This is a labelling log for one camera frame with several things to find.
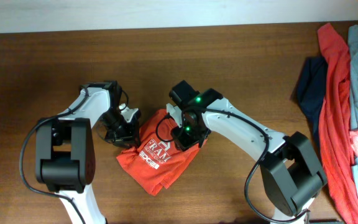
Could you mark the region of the orange soccer t-shirt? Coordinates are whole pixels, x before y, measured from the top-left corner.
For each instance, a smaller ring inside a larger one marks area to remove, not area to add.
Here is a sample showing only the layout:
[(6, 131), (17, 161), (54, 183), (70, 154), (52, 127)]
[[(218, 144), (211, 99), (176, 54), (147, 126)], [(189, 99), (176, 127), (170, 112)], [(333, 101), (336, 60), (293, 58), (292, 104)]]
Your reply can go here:
[(157, 110), (140, 127), (140, 146), (123, 150), (116, 157), (123, 170), (153, 196), (169, 188), (200, 151), (198, 145), (182, 151), (174, 142), (161, 141), (177, 127), (167, 115), (165, 109)]

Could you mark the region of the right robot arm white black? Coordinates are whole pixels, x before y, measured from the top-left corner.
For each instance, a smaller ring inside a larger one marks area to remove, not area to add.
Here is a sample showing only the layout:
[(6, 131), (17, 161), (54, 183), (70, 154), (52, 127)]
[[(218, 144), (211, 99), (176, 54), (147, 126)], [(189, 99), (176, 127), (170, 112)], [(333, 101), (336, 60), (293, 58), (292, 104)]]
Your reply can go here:
[(212, 132), (224, 136), (255, 161), (244, 186), (246, 201), (250, 181), (260, 170), (265, 194), (275, 207), (273, 217), (251, 209), (270, 223), (309, 223), (308, 208), (327, 178), (305, 135), (287, 136), (256, 122), (214, 89), (200, 93), (175, 87), (169, 96), (174, 105), (167, 110), (178, 125), (171, 135), (182, 151), (201, 147)]

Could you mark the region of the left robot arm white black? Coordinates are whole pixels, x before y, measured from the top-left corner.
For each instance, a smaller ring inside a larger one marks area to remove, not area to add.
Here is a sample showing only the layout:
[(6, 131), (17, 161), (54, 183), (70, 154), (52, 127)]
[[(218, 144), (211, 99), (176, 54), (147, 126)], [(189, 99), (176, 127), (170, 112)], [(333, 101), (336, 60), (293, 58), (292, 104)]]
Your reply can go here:
[(96, 171), (93, 126), (101, 123), (106, 129), (102, 139), (116, 147), (140, 146), (140, 111), (120, 102), (124, 94), (116, 81), (85, 84), (64, 112), (41, 119), (35, 130), (35, 177), (62, 201), (72, 223), (107, 222), (91, 185)]

